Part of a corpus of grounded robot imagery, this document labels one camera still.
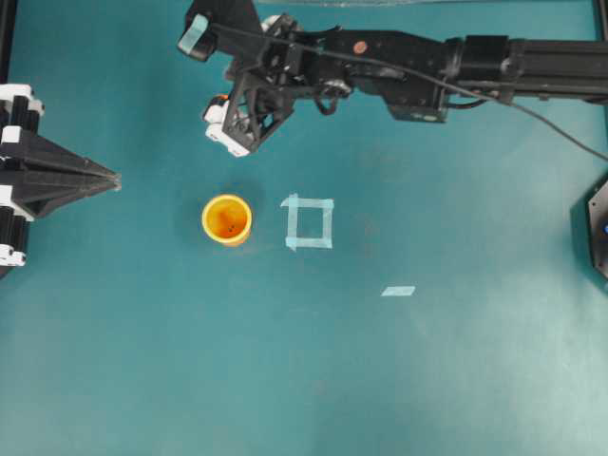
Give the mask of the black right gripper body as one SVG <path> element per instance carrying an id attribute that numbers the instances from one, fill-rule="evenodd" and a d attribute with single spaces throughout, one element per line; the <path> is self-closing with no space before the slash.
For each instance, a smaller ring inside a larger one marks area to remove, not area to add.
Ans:
<path id="1" fill-rule="evenodd" d="M 281 124 L 299 99 L 323 106 L 322 84 L 306 74 L 314 56 L 300 45 L 313 46 L 312 37 L 288 14 L 271 16 L 260 24 L 268 38 L 254 57 L 235 57 L 225 71 L 234 83 L 230 98 L 237 101 L 237 124 Z"/>

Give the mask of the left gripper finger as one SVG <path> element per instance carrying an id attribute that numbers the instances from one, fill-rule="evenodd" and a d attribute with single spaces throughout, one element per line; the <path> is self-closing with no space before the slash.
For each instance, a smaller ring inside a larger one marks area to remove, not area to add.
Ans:
<path id="1" fill-rule="evenodd" d="M 1 183 L 1 207 L 8 207 L 16 216 L 42 219 L 60 207 L 107 191 L 119 191 L 119 180 L 99 178 L 80 181 L 75 186 L 39 183 Z"/>
<path id="2" fill-rule="evenodd" d="M 1 156 L 48 169 L 99 177 L 117 186 L 121 185 L 119 174 L 20 126 L 3 128 Z"/>

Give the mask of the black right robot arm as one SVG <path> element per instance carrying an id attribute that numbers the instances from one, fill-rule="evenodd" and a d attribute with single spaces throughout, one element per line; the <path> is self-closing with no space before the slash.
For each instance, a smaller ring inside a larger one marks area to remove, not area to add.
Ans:
<path id="1" fill-rule="evenodd" d="M 310 98 L 326 115 L 354 90 L 383 99 L 400 121 L 443 122 L 449 98 L 465 108 L 518 97 L 607 102 L 607 45 L 593 41 L 531 40 L 468 35 L 438 41 L 394 30 L 332 28 L 307 32 L 288 16 L 267 31 L 238 30 L 253 45 L 242 71 L 265 82 L 269 95 L 253 109 Z"/>

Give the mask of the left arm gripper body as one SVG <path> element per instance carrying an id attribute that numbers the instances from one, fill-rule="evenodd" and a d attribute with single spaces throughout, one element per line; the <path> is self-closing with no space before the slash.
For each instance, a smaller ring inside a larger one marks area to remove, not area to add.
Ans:
<path id="1" fill-rule="evenodd" d="M 18 145 L 25 131 L 37 133 L 44 104 L 26 84 L 1 84 L 1 146 Z M 34 216 L 15 201 L 22 158 L 1 149 L 1 278 L 27 262 L 29 229 Z"/>

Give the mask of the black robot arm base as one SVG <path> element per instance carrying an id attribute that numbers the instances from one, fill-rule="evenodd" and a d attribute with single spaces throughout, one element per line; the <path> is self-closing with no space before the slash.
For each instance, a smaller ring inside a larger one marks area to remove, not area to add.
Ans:
<path id="1" fill-rule="evenodd" d="M 595 180 L 570 210 L 571 240 L 579 269 L 607 286 L 607 174 Z"/>

